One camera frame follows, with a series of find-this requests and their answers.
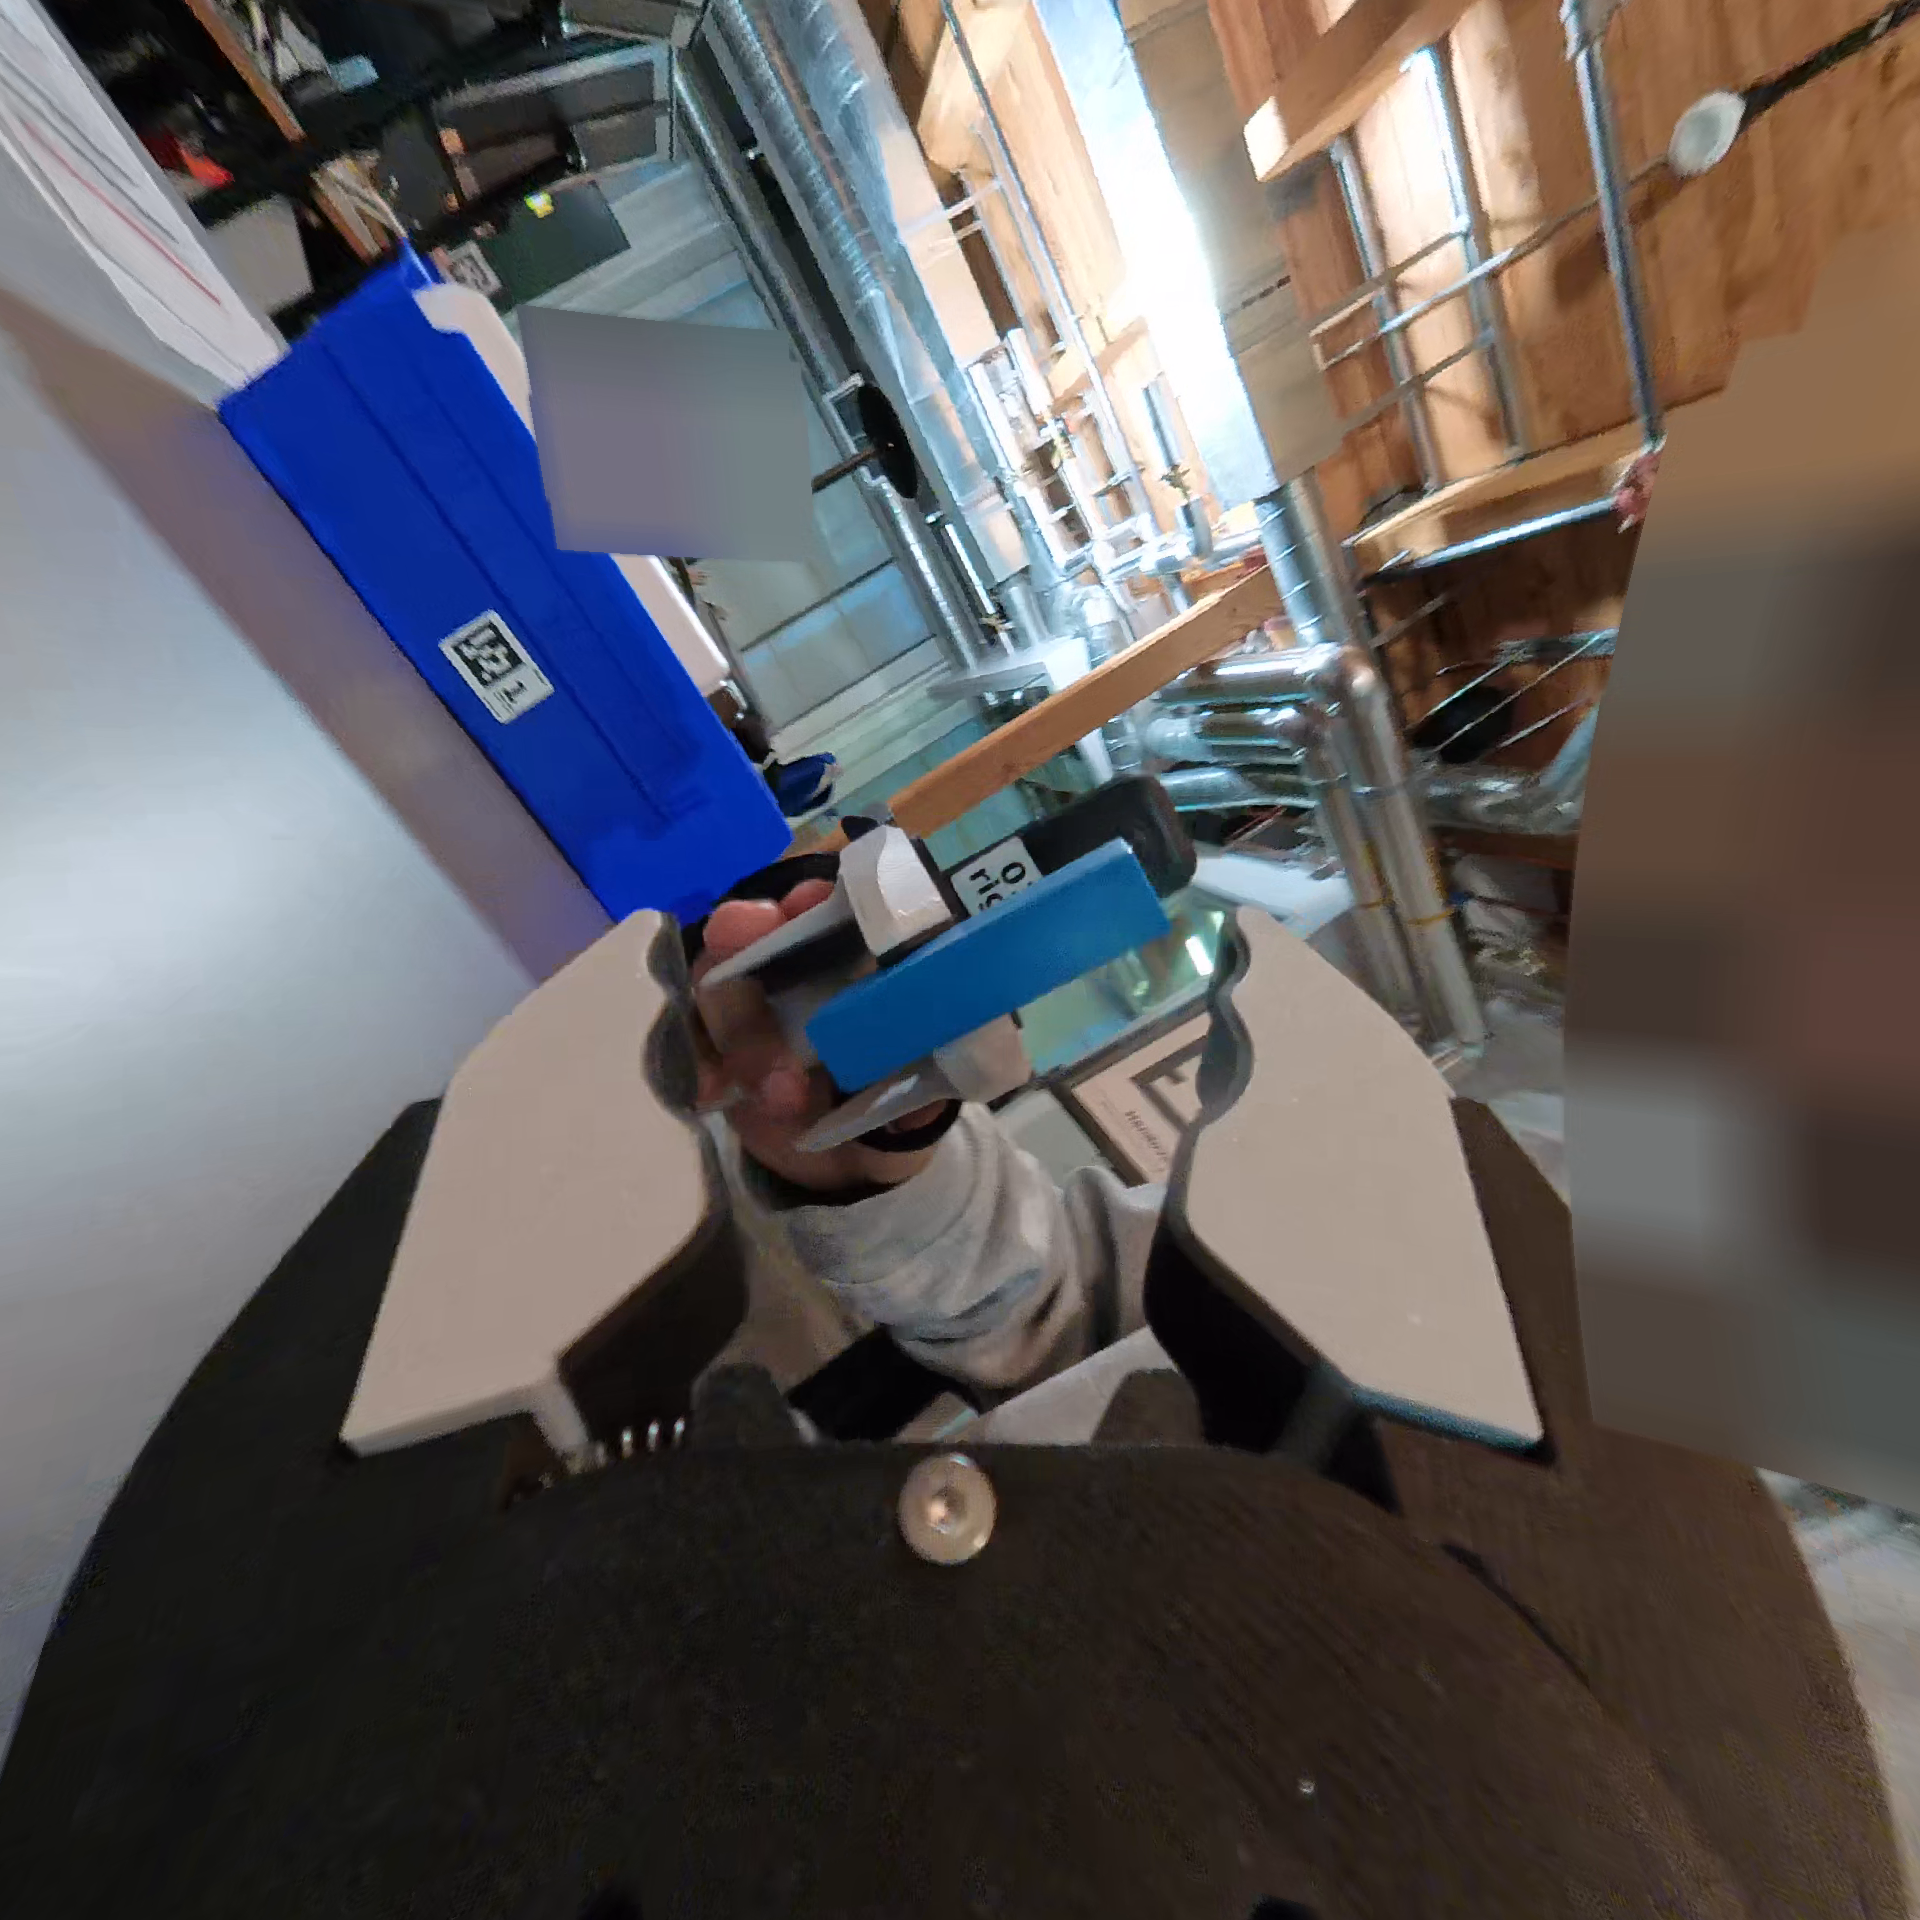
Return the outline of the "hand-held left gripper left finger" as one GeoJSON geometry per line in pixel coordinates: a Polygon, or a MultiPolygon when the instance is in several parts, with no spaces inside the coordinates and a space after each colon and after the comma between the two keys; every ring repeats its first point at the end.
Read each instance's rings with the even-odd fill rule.
{"type": "Polygon", "coordinates": [[[681,1438],[748,1311],[697,1116],[681,927],[617,923],[504,1015],[433,1118],[341,1440],[494,1422],[566,1466],[681,1438]]]}

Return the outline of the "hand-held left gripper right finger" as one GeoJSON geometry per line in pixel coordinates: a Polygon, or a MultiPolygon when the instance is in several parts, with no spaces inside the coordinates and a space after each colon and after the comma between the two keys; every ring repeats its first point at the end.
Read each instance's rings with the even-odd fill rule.
{"type": "Polygon", "coordinates": [[[1232,913],[1142,1312],[1204,1448],[1382,1464],[1385,1431],[1523,1464],[1550,1430],[1423,1048],[1307,943],[1232,913]]]}

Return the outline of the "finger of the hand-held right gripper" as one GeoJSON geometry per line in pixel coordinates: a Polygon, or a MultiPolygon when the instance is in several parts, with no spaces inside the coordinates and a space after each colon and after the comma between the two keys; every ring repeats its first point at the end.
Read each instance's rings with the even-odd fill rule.
{"type": "Polygon", "coordinates": [[[845,1098],[797,1137],[795,1148],[803,1154],[822,1154],[872,1142],[948,1103],[990,1104],[1017,1092],[1030,1075],[1021,1027],[985,1025],[845,1098]]]}
{"type": "Polygon", "coordinates": [[[814,1015],[872,972],[849,898],[830,897],[715,966],[692,998],[718,1040],[766,1020],[781,1043],[807,1043],[814,1015]]]}

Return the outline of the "blue rectangular block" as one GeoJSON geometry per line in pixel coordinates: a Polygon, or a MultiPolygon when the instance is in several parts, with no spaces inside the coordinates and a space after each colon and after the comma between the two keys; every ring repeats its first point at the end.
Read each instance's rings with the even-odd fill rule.
{"type": "Polygon", "coordinates": [[[1113,839],[843,988],[805,1043],[855,1096],[1166,932],[1161,897],[1113,839]]]}

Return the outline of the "blue bin with square tag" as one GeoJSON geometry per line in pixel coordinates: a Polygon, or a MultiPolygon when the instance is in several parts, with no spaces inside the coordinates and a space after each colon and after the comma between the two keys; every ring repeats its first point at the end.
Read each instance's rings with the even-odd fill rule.
{"type": "Polygon", "coordinates": [[[595,900],[694,922],[791,823],[612,559],[560,546],[536,434],[422,319],[433,282],[398,242],[220,417],[595,900]]]}

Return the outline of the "person's right forearm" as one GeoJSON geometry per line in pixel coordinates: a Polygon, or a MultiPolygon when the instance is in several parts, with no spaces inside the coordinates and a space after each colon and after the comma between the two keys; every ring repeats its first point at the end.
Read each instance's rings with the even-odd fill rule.
{"type": "Polygon", "coordinates": [[[1144,1328],[1163,1187],[1109,1169],[1057,1182],[987,1110],[958,1110],[893,1185],[814,1191],[734,1138],[721,1162],[749,1290],[727,1356],[781,1388],[880,1334],[955,1390],[999,1404],[1144,1328]]]}

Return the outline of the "grey desk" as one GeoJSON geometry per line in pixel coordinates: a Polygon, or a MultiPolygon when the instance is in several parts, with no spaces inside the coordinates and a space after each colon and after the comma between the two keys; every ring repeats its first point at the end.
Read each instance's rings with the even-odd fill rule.
{"type": "Polygon", "coordinates": [[[1,1723],[209,1343],[607,929],[4,160],[1,1723]]]}

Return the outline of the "person's right hand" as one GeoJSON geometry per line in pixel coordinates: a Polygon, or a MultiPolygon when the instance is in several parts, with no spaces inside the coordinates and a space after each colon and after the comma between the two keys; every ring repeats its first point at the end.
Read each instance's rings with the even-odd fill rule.
{"type": "Polygon", "coordinates": [[[699,1010],[699,1104],[720,1113],[753,1179],[779,1209],[849,1207],[916,1177],[958,1123],[955,1100],[912,1111],[849,1143],[805,1150],[803,1137],[837,1104],[831,1081],[787,1044],[760,988],[704,978],[820,906],[837,881],[831,856],[795,856],[742,881],[684,937],[699,1010]]]}

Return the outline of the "framed marker sign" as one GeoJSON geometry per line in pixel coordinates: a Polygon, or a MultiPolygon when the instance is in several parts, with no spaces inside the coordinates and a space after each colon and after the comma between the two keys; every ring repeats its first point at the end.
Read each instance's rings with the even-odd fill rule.
{"type": "Polygon", "coordinates": [[[1197,1015],[1142,1028],[1052,1081],[1072,1123],[1127,1185],[1166,1182],[1201,1107],[1197,1071],[1209,1027],[1197,1015]]]}

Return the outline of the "silver ventilation ducts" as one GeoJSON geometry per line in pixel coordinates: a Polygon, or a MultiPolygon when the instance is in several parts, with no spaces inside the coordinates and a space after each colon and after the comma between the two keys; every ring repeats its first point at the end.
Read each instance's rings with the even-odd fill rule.
{"type": "MultiPolygon", "coordinates": [[[[1039,25],[1062,72],[1064,120],[1083,137],[1096,195],[1119,241],[1123,290],[1142,297],[1142,323],[1168,376],[1169,403],[1223,508],[1255,514],[1273,586],[1296,648],[1279,656],[1279,694],[1320,766],[1320,817],[1342,830],[1339,852],[1357,903],[1372,983],[1391,1003],[1417,1007],[1437,1044],[1483,1040],[1465,956],[1433,871],[1431,839],[1408,788],[1408,758],[1387,694],[1360,641],[1353,594],[1332,559],[1302,460],[1278,463],[1240,372],[1200,234],[1147,108],[1116,6],[1041,6],[1039,25]]],[[[952,508],[947,592],[968,592],[1013,620],[1033,656],[1047,620],[1070,620],[1072,569],[1093,560],[1047,554],[1039,508],[1017,476],[1009,427],[971,347],[971,308],[958,282],[965,262],[928,162],[880,74],[855,6],[720,2],[704,7],[708,65],[727,82],[779,201],[800,228],[805,262],[822,282],[811,308],[855,350],[855,372],[904,420],[907,441],[952,508]]]]}

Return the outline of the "black round floor lamp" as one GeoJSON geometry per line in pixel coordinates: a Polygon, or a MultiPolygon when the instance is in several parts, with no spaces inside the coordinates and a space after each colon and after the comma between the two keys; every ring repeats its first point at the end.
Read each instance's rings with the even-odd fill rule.
{"type": "Polygon", "coordinates": [[[849,476],[870,474],[901,502],[916,506],[920,502],[920,465],[885,392],[856,377],[845,394],[831,399],[831,404],[838,404],[838,401],[853,404],[853,446],[837,465],[811,476],[809,491],[822,494],[849,476]]]}

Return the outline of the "printed paper sheet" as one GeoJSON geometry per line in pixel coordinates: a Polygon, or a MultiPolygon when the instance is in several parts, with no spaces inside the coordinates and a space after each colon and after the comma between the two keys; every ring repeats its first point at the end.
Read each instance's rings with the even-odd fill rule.
{"type": "Polygon", "coordinates": [[[4,289],[95,345],[222,399],[279,332],[38,6],[1,7],[4,289]]]}

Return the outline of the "wooden post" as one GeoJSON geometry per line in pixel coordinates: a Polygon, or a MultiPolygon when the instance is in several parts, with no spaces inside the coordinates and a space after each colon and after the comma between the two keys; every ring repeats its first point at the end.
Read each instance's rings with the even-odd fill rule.
{"type": "Polygon", "coordinates": [[[1155,628],[1086,678],[959,751],[893,794],[892,818],[915,836],[952,825],[1001,788],[1070,753],[1086,736],[1158,696],[1181,674],[1240,648],[1281,615],[1268,568],[1247,568],[1187,614],[1155,628]]]}

